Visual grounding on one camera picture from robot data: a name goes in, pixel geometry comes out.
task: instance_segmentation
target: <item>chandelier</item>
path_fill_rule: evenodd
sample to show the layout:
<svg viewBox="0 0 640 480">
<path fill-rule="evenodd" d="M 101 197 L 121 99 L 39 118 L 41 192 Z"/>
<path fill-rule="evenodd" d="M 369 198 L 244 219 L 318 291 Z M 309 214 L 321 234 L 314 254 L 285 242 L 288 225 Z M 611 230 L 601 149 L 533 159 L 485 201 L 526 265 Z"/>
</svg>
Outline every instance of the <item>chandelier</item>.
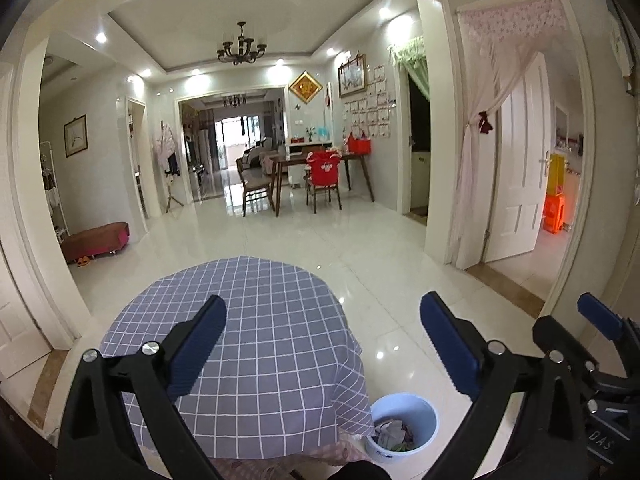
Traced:
<svg viewBox="0 0 640 480">
<path fill-rule="evenodd" d="M 246 94 L 243 95 L 229 95 L 222 99 L 222 104 L 225 105 L 225 108 L 228 106 L 232 106 L 233 108 L 238 108 L 240 105 L 246 104 Z"/>
<path fill-rule="evenodd" d="M 231 52 L 231 45 L 234 44 L 233 41 L 225 41 L 222 46 L 223 48 L 218 51 L 218 59 L 222 63 L 231 63 L 233 61 L 234 65 L 239 65 L 241 63 L 255 63 L 255 60 L 264 56 L 264 51 L 267 46 L 263 43 L 257 46 L 258 50 L 251 50 L 252 44 L 254 43 L 254 38 L 245 38 L 244 37 L 244 26 L 246 22 L 238 22 L 238 27 L 240 27 L 240 36 L 238 36 L 238 53 L 234 54 Z"/>
</svg>

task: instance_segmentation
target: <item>upholstered bench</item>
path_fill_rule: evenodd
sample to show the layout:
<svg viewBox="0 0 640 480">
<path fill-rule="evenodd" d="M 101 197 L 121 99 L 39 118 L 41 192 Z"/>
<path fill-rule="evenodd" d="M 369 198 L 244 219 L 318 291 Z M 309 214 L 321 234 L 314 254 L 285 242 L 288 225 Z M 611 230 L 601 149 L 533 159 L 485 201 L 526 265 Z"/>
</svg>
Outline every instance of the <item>upholstered bench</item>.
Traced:
<svg viewBox="0 0 640 480">
<path fill-rule="evenodd" d="M 82 231 L 65 238 L 60 244 L 67 262 L 74 262 L 83 256 L 114 253 L 129 241 L 129 224 L 116 222 Z"/>
</svg>

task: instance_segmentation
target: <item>dining chair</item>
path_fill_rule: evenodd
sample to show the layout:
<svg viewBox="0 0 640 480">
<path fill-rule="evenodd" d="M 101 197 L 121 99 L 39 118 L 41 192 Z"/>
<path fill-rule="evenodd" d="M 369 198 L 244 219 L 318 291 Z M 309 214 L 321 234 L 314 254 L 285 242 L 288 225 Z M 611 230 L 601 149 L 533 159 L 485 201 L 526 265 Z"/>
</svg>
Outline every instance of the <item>dining chair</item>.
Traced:
<svg viewBox="0 0 640 480">
<path fill-rule="evenodd" d="M 242 216 L 246 216 L 246 203 L 256 202 L 267 198 L 271 209 L 276 211 L 273 205 L 273 179 L 262 174 L 262 170 L 246 170 L 242 163 L 242 157 L 236 159 L 238 175 L 242 182 Z"/>
<path fill-rule="evenodd" d="M 306 204 L 309 205 L 309 193 L 314 194 L 314 214 L 318 212 L 316 193 L 325 191 L 329 195 L 331 203 L 331 190 L 335 189 L 338 196 L 338 207 L 342 211 L 342 201 L 340 200 L 340 190 L 338 189 L 338 166 L 340 165 L 340 155 L 336 152 L 313 152 L 309 153 L 306 162 L 309 165 L 309 172 L 306 177 Z"/>
</svg>

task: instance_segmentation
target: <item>gray plaid cloth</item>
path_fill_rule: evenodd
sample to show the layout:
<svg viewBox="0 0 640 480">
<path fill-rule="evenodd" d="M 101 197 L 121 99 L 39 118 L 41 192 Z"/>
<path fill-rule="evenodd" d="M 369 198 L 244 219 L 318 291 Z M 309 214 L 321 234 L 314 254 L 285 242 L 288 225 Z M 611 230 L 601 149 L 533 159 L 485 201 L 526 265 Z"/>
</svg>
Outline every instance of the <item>gray plaid cloth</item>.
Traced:
<svg viewBox="0 0 640 480">
<path fill-rule="evenodd" d="M 177 408 L 211 458 L 259 459 L 310 451 L 373 423 L 360 345 L 327 284 L 306 270 L 248 256 L 191 267 L 153 283 L 120 313 L 100 344 L 105 356 L 162 341 L 211 294 L 226 328 Z M 124 402 L 136 439 L 154 449 L 132 394 Z"/>
</svg>

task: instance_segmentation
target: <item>orange stool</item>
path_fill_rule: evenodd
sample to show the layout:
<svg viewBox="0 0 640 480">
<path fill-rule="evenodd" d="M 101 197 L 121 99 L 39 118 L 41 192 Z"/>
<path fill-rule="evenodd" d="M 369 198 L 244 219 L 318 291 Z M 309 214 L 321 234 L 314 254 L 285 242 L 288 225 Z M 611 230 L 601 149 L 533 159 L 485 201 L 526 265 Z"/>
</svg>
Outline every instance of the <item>orange stool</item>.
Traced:
<svg viewBox="0 0 640 480">
<path fill-rule="evenodd" d="M 543 229 L 551 234 L 558 234 L 564 225 L 564 194 L 547 195 L 543 215 Z"/>
</svg>

